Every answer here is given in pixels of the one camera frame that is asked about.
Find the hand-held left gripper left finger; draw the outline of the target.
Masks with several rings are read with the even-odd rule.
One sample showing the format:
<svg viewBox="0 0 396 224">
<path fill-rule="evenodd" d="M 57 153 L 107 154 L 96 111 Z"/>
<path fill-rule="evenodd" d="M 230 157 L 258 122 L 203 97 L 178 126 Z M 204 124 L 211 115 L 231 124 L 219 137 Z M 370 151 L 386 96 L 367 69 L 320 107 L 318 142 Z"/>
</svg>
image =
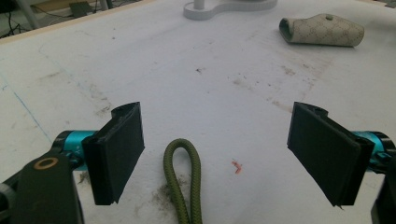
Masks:
<svg viewBox="0 0 396 224">
<path fill-rule="evenodd" d="M 97 205 L 116 203 L 145 148 L 138 102 L 111 111 L 100 130 L 63 131 L 51 149 L 74 159 L 73 168 L 87 171 Z"/>
</svg>

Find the grey metal stand leg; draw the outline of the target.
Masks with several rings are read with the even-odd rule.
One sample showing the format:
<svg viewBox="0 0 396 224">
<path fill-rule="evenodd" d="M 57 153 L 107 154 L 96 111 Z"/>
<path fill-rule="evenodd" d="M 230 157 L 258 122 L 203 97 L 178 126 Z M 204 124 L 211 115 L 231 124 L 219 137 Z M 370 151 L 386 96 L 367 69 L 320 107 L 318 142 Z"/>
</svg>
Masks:
<svg viewBox="0 0 396 224">
<path fill-rule="evenodd" d="M 21 11 L 23 12 L 24 16 L 28 20 L 30 26 L 33 29 L 39 29 L 40 24 L 39 24 L 38 20 L 36 19 L 33 10 L 31 9 L 30 5 L 26 2 L 26 0 L 15 0 L 15 1 L 21 8 Z"/>
</svg>

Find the beige patterned pouch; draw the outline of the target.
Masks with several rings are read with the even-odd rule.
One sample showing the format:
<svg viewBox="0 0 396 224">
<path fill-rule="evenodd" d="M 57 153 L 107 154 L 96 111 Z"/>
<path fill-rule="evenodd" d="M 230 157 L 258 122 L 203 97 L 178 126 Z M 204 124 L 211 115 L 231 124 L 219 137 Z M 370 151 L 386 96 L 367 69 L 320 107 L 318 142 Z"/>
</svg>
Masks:
<svg viewBox="0 0 396 224">
<path fill-rule="evenodd" d="M 363 26 L 332 14 L 305 19 L 283 18 L 278 28 L 288 43 L 338 47 L 358 46 L 365 33 Z"/>
</svg>

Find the dark flat box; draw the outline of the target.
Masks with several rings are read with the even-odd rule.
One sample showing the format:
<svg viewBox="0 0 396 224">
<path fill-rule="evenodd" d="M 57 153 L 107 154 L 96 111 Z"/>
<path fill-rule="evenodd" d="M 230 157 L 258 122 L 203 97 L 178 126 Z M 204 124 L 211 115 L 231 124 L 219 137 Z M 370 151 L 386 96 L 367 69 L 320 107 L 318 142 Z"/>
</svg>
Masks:
<svg viewBox="0 0 396 224">
<path fill-rule="evenodd" d="M 69 7 L 75 18 L 85 17 L 93 13 L 93 9 L 88 2 L 70 3 Z"/>
</svg>

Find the white stand base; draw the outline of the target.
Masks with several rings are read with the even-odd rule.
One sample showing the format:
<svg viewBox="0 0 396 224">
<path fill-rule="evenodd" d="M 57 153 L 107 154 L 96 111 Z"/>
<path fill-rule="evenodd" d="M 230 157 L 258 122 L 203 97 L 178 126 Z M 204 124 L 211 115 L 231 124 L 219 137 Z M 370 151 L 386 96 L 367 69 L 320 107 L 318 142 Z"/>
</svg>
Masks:
<svg viewBox="0 0 396 224">
<path fill-rule="evenodd" d="M 183 16 L 193 21 L 206 21 L 222 12 L 255 12 L 274 8 L 278 0 L 192 0 L 183 8 Z"/>
</svg>

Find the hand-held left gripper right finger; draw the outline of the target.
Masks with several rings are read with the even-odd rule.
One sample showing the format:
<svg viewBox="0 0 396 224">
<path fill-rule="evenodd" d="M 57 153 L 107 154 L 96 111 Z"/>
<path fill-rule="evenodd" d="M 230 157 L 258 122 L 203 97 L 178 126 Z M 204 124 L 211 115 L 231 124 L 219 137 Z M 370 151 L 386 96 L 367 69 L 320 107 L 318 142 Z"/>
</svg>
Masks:
<svg viewBox="0 0 396 224">
<path fill-rule="evenodd" d="M 350 131 L 301 102 L 293 104 L 287 146 L 333 206 L 354 204 L 365 172 L 384 174 L 396 156 L 396 141 L 384 133 Z"/>
</svg>

